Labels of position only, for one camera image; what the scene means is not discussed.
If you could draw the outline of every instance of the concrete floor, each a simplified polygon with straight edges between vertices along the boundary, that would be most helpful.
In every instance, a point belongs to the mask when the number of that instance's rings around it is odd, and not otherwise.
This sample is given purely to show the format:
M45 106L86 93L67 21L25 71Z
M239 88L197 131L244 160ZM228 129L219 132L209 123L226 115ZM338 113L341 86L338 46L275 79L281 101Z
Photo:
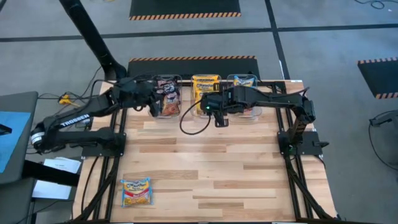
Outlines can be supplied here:
M129 21L128 0L81 0L101 34L270 28L263 0L241 0L241 18ZM383 10L353 0L271 0L278 27L398 24L398 4ZM8 0L0 12L0 39L78 35L58 1ZM398 100L375 100L358 68L357 60L396 57L398 29L281 32L291 79L310 86L308 96L317 113L315 126L324 141L326 172L336 211L349 221L396 223L398 174L380 163L368 138L368 119L396 109ZM263 79L281 79L279 58L271 32L209 34L173 37L106 39L123 65L131 57L196 55L256 55ZM0 43L0 95L35 90L39 93L83 93L99 67L84 40ZM60 106L39 100L35 123ZM396 130L391 124L372 130L376 149L391 164L398 163ZM66 149L46 157L80 156ZM48 204L38 203L37 208ZM38 215L37 223L63 222L70 203L59 203Z

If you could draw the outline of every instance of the food package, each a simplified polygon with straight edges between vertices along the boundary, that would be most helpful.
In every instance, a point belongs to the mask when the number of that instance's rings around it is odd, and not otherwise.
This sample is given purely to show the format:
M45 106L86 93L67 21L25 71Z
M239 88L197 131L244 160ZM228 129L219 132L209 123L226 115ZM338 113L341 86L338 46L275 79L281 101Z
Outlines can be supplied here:
M153 205L153 193L150 178L142 180L121 180L123 184L122 207L131 205Z
M195 102L201 100L204 93L213 92L214 84L220 83L219 75L194 75L193 78L193 95ZM200 109L200 104L196 105L197 115L202 115L203 111Z
M172 80L157 80L157 93L164 94L160 102L161 116L178 116L180 114L180 88L177 77Z
M253 87L254 84L254 78L248 78L248 79L241 79L237 75L234 76L234 86L242 85L246 87ZM243 111L243 116L253 116L253 109L247 109Z

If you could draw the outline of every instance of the wooden tabletop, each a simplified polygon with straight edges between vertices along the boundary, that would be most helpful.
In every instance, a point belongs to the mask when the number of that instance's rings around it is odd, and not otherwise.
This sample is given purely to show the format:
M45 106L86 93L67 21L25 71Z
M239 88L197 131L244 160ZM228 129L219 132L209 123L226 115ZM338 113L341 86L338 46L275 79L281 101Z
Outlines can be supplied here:
M302 82L285 82L288 93L303 89ZM105 83L101 91L109 87ZM270 91L266 87L259 89ZM189 88L184 87L182 98L185 111L190 106ZM284 110L282 114L288 127ZM110 116L95 118L93 130L109 126L109 122ZM206 122L189 113L183 128L198 131ZM227 128L215 128L212 121L206 131L196 136L182 133L178 123L154 121L147 110L128 110L127 144L120 160L111 221L294 221L284 159L277 143L278 130L274 108L262 108L257 121L230 122ZM336 215L323 164L314 156L302 156L302 160L309 191L327 213ZM73 205L75 216L80 214L83 189L93 161L94 158L88 158L83 163ZM98 159L88 182L85 207L97 191L102 161ZM121 208L120 180L145 177L152 179L154 205ZM99 217L105 214L107 192ZM299 190L298 198L305 217Z

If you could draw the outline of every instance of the hazard tape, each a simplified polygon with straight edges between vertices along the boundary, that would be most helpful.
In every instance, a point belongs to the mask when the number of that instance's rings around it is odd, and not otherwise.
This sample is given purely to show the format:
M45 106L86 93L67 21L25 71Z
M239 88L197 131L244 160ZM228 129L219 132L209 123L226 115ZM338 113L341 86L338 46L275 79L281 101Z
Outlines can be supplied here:
M378 63L378 62L393 62L397 61L396 57L390 57L390 58L378 58L378 59L372 59L372 60L360 60L357 61L357 64L365 64L365 63ZM396 93L378 93L376 94L376 99L389 99L389 98L397 98L398 97L398 92Z
M168 15L131 16L131 21L158 20L158 19L198 19L198 18L220 18L220 17L241 17L240 12L215 12L215 13L188 13Z
M376 63L376 62L392 62L392 61L396 61L397 58L396 57L391 57L391 58L378 58L378 59L372 59L372 60L360 60L357 61L357 64L364 64L364 63Z
M216 59L257 59L257 57L256 56L155 57L155 58L130 58L130 62L159 61L159 60L216 60Z

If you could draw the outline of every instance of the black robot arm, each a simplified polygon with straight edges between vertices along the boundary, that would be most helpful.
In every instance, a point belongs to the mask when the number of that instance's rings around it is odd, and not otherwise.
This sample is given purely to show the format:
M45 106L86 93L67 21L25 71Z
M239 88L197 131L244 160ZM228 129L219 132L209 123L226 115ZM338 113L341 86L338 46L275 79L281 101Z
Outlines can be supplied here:
M227 113L243 113L244 110L255 106L289 108L294 112L296 120L288 130L291 143L302 142L305 127L315 121L312 101L300 93L281 95L264 93L246 86L235 86L220 92L205 93L200 104L200 108L207 115L215 117L216 127L228 126L228 120L224 119Z
M150 82L122 78L103 94L91 98L86 105L45 118L31 132L32 145L39 153L70 143L100 144L103 148L118 146L124 139L123 133L114 133L109 127L85 132L60 130L85 119L107 116L124 108L140 110L149 106L151 115L157 116L157 101L162 97Z

